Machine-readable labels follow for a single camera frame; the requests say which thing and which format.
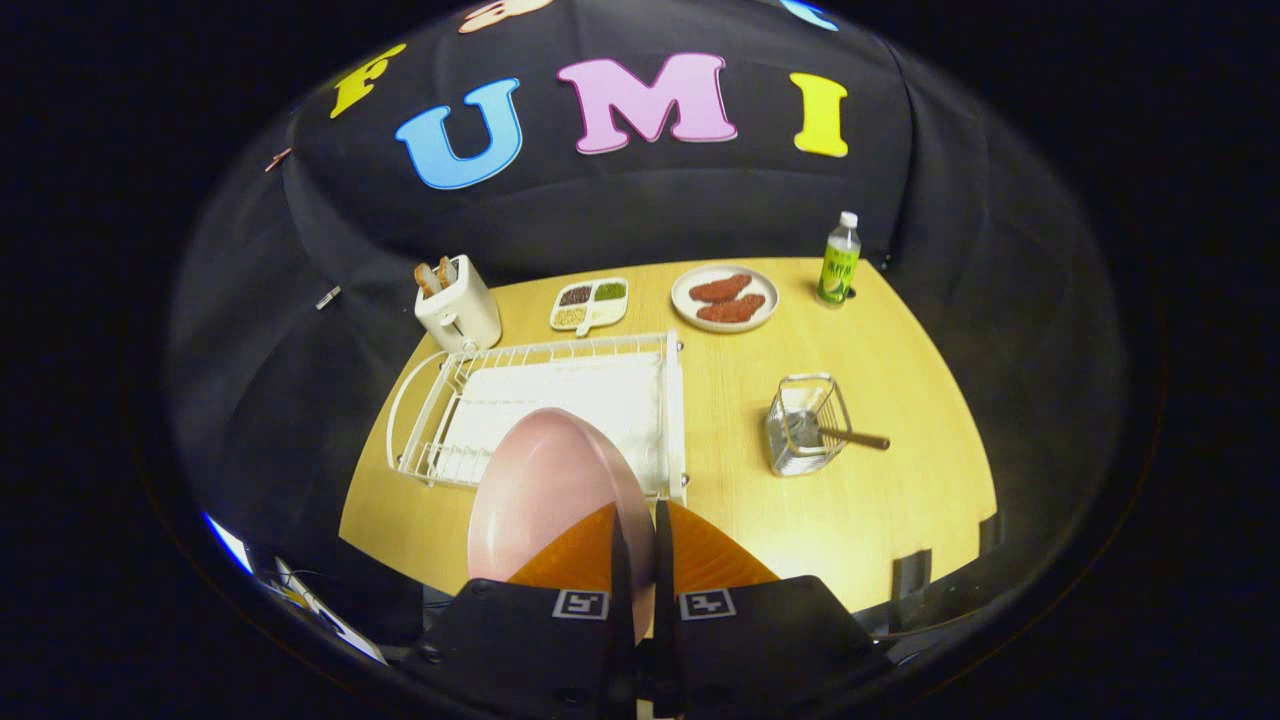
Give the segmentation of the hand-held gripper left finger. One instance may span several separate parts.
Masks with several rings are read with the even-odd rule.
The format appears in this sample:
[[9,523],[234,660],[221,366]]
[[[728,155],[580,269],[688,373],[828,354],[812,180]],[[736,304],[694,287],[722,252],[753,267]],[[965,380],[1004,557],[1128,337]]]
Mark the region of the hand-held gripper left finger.
[[404,660],[408,676],[490,719],[635,719],[634,593],[614,503],[557,537],[535,583],[470,580]]

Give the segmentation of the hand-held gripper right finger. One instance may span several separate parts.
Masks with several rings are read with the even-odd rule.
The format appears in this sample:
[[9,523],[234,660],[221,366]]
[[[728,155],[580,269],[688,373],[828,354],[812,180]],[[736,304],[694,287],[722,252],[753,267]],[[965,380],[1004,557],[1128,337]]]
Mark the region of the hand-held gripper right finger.
[[817,577],[774,579],[685,506],[655,506],[657,717],[819,719],[893,662]]

